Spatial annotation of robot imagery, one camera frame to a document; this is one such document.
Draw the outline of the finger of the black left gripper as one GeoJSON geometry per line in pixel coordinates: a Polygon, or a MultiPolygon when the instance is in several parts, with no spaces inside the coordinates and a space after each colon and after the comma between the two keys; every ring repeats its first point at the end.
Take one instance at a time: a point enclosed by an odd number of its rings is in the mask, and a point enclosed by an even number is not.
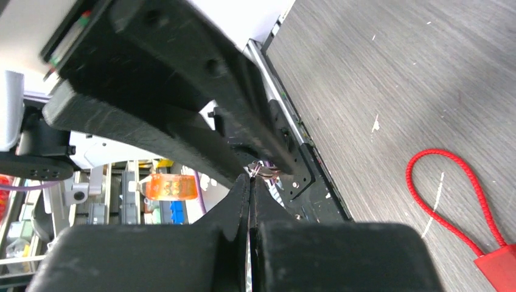
{"type": "Polygon", "coordinates": [[[180,162],[231,187],[244,172],[223,139],[196,110],[160,101],[79,93],[62,83],[43,108],[59,130],[105,137],[180,162]]]}
{"type": "Polygon", "coordinates": [[[273,129],[259,68],[189,2],[77,1],[53,34],[53,52],[81,16],[86,25],[55,66],[62,83],[199,113],[215,101],[258,157],[294,171],[273,129]]]}

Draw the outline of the red cable padlock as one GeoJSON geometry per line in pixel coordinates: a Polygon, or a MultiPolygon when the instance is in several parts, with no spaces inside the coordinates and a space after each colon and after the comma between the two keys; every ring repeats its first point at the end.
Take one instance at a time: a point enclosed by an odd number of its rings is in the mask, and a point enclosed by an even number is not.
{"type": "Polygon", "coordinates": [[[515,175],[431,148],[408,161],[405,179],[445,290],[514,291],[515,175]]]}

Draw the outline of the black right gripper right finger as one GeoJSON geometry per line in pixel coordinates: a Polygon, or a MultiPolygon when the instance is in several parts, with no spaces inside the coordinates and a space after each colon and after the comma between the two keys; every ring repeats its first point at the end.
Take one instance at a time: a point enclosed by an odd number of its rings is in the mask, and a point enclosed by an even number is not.
{"type": "Polygon", "coordinates": [[[249,187],[253,291],[442,291],[427,247],[399,223],[307,223],[249,187]]]}

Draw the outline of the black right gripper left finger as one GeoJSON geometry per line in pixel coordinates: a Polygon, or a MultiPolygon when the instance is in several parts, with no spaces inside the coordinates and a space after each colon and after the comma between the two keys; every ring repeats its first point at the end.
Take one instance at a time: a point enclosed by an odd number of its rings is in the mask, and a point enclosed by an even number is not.
{"type": "Polygon", "coordinates": [[[193,224],[78,225],[61,232],[29,291],[245,291],[251,180],[193,224]]]}

